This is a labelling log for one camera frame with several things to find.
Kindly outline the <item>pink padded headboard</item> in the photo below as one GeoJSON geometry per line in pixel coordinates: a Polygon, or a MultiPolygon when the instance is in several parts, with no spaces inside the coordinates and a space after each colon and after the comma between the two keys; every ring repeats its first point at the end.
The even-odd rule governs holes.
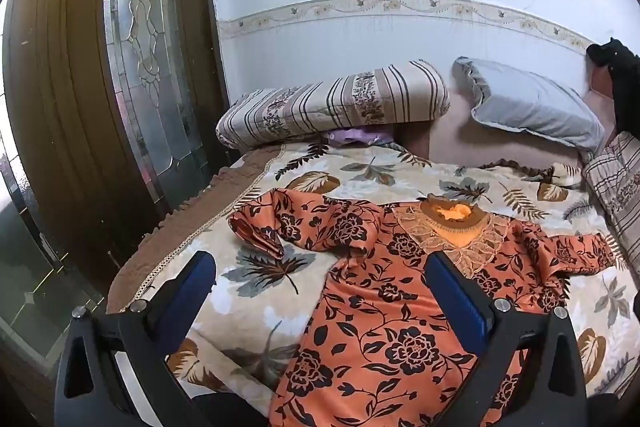
{"type": "Polygon", "coordinates": [[[454,87],[449,91],[448,112],[433,121],[400,124],[395,131],[400,145],[411,153],[441,164],[480,167],[500,159],[515,160],[526,167],[546,168],[552,162],[572,166],[585,164],[615,135],[614,103],[612,98],[589,89],[579,96],[596,113],[605,127],[605,138],[597,153],[582,153],[526,133],[511,133],[485,127],[471,116],[471,91],[452,65],[454,87]]]}

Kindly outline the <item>striped floral bolster pillow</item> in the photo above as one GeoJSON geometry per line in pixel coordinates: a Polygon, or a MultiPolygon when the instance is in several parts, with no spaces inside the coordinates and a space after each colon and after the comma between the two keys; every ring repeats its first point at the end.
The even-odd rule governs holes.
{"type": "Polygon", "coordinates": [[[219,119],[218,140],[247,150],[296,136],[431,121],[449,109],[449,91],[431,64],[414,60],[299,87],[258,89],[219,119]]]}

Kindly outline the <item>leaf pattern plush blanket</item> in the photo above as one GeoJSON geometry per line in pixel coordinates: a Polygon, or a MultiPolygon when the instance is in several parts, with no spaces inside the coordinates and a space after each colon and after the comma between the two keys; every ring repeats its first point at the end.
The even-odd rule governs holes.
{"type": "Polygon", "coordinates": [[[608,233],[580,170],[565,161],[535,168],[497,160],[468,168],[426,160],[396,144],[298,142],[252,150],[146,236],[108,292],[108,311],[122,311],[152,297],[198,251],[213,255],[215,286],[169,361],[190,395],[232,390],[265,412],[294,353],[333,257],[290,245],[273,259],[252,251],[227,222],[241,205],[285,187],[375,204],[433,194],[533,221],[550,234],[608,233]]]}

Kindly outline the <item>purple cloth under bolster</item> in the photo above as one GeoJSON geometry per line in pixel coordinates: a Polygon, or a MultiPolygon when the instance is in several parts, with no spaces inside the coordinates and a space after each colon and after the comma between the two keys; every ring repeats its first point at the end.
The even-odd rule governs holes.
{"type": "Polygon", "coordinates": [[[322,136],[333,147],[385,145],[394,141],[394,129],[392,126],[364,126],[326,131],[322,136]]]}

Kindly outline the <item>grey ruffled pillow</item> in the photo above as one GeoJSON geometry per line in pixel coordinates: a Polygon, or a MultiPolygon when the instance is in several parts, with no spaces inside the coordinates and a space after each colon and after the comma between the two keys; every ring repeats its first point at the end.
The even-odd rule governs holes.
{"type": "Polygon", "coordinates": [[[472,94],[471,116],[485,127],[526,133],[594,154],[605,127],[579,94],[547,77],[497,62],[454,61],[472,94]]]}

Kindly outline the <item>brown door with stained glass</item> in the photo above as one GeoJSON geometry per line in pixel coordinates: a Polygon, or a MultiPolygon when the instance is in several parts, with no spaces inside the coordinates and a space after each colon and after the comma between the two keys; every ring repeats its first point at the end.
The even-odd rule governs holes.
{"type": "Polygon", "coordinates": [[[56,272],[105,293],[228,156],[212,0],[6,0],[1,172],[56,272]]]}

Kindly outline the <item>striped floral quilt right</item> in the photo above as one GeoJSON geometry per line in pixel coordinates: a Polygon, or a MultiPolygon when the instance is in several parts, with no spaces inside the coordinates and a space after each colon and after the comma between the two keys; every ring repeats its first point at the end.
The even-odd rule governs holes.
{"type": "Polygon", "coordinates": [[[616,135],[584,169],[588,185],[599,199],[636,275],[639,275],[639,169],[639,140],[626,131],[616,135]]]}

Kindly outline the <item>black garment on headboard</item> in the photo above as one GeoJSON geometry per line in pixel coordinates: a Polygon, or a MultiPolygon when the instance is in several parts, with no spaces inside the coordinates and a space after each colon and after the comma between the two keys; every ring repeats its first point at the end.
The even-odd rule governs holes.
{"type": "Polygon", "coordinates": [[[596,66],[598,79],[610,81],[603,94],[614,102],[617,132],[628,132],[639,139],[639,57],[620,40],[590,44],[589,60],[596,66]]]}

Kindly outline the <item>orange black floral garment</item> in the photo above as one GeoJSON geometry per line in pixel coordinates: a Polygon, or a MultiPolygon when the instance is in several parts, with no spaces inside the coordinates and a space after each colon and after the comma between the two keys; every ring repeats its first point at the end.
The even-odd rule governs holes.
{"type": "Polygon", "coordinates": [[[376,205],[273,190],[235,211],[231,230],[280,260],[288,245],[337,255],[271,402],[273,426],[429,426],[472,369],[423,280],[441,251],[491,298],[525,312],[565,303],[572,275],[614,261],[600,234],[539,225],[430,197],[376,205]]]}

